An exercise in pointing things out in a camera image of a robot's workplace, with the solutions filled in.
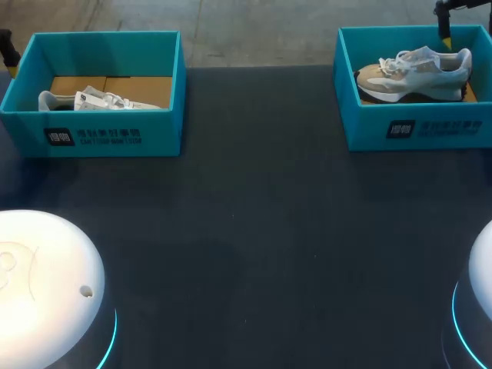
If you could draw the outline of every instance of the logo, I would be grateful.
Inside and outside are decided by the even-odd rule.
[[[409,138],[414,131],[415,121],[392,121],[386,138]]]
[[[67,128],[45,128],[45,135],[51,146],[75,146]]]

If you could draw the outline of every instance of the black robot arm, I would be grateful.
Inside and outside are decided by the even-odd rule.
[[[437,15],[437,23],[439,26],[439,36],[442,40],[451,37],[449,26],[449,11],[458,8],[475,8],[476,6],[490,3],[491,0],[438,0],[434,14]],[[492,12],[489,16],[489,32],[492,30]]]

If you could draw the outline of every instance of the beige sneaker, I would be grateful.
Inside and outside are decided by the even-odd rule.
[[[440,54],[424,46],[363,67],[357,73],[357,86],[373,98],[387,102],[397,102],[410,93],[460,101],[461,89],[470,73],[471,52],[467,48],[456,54]]]

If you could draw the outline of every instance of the cardboard insert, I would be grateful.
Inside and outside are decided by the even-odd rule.
[[[77,91],[84,91],[87,86],[111,92],[130,101],[169,108],[172,77],[59,76],[53,79],[50,92],[55,95],[75,95]]]

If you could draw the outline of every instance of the shoe sole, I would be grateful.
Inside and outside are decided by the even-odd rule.
[[[462,88],[450,90],[449,88],[422,88],[414,91],[397,92],[393,94],[385,94],[383,92],[371,91],[357,85],[360,90],[366,94],[385,102],[398,102],[404,96],[409,94],[420,94],[439,101],[461,101],[463,100]]]

